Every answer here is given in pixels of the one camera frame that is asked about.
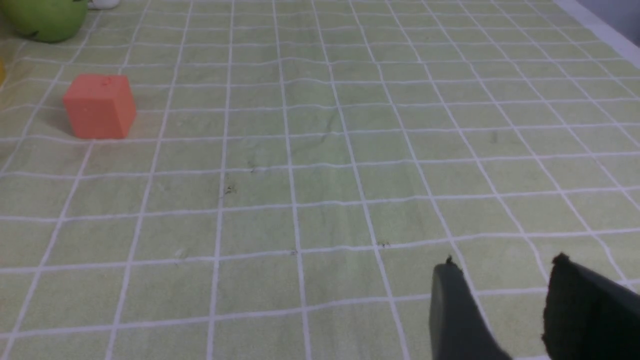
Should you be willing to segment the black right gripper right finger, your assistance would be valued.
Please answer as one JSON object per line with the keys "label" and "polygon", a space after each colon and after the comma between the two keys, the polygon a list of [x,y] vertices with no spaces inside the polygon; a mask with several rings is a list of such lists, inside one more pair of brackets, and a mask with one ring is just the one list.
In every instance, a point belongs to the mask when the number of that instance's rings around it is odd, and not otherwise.
{"label": "black right gripper right finger", "polygon": [[542,312],[542,342],[551,360],[637,360],[640,297],[560,253]]}

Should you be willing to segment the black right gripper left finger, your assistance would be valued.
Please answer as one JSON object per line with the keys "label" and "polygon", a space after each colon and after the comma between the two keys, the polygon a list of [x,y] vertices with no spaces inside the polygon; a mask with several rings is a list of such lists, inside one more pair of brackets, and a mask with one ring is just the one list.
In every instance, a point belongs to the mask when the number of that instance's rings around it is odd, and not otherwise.
{"label": "black right gripper left finger", "polygon": [[482,317],[452,256],[432,272],[430,348],[434,360],[510,360]]}

